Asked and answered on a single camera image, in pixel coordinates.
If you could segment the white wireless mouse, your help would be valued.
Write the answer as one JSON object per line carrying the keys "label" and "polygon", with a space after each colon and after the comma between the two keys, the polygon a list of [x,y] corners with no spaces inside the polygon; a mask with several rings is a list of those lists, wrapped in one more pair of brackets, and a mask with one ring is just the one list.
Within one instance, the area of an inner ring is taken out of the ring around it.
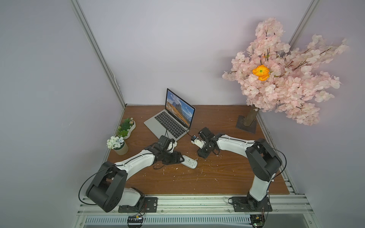
{"label": "white wireless mouse", "polygon": [[190,169],[195,169],[197,167],[197,161],[186,156],[183,155],[182,158],[180,159],[180,163]]}

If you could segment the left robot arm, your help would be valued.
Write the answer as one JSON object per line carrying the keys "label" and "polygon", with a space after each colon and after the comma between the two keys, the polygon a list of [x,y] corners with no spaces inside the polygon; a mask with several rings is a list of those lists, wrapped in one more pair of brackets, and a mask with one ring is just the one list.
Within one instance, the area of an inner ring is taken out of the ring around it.
{"label": "left robot arm", "polygon": [[116,207],[140,211],[144,206],[145,195],[136,188],[126,188],[127,180],[157,162],[187,166],[188,157],[176,151],[176,146],[174,139],[161,136],[158,142],[145,147],[135,156],[116,163],[103,163],[98,172],[89,177],[92,181],[85,195],[93,201],[90,205],[97,205],[104,212],[111,212]]}

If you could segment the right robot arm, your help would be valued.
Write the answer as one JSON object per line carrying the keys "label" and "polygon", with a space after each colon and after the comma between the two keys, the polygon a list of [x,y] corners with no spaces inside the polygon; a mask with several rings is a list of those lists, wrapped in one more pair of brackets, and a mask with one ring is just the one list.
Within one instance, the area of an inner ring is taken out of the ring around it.
{"label": "right robot arm", "polygon": [[248,159],[254,173],[253,183],[247,194],[248,202],[258,204],[267,197],[269,186],[283,164],[278,150],[263,138],[243,140],[223,134],[214,135],[207,127],[198,135],[192,136],[191,142],[199,147],[197,153],[201,158],[207,158],[214,151],[229,151]]}

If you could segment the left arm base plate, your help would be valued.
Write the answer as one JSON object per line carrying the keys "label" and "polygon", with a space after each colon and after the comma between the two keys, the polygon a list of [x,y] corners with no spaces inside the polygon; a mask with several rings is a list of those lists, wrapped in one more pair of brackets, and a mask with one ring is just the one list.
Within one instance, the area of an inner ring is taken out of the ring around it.
{"label": "left arm base plate", "polygon": [[157,197],[142,197],[135,206],[120,205],[119,213],[156,213],[158,205]]}

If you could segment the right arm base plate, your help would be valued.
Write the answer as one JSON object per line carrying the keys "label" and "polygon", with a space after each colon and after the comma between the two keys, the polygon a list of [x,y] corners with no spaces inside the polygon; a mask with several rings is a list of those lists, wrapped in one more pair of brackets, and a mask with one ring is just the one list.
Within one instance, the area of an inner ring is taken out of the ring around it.
{"label": "right arm base plate", "polygon": [[253,197],[231,197],[228,199],[235,212],[272,212],[268,195],[263,200],[257,201]]}

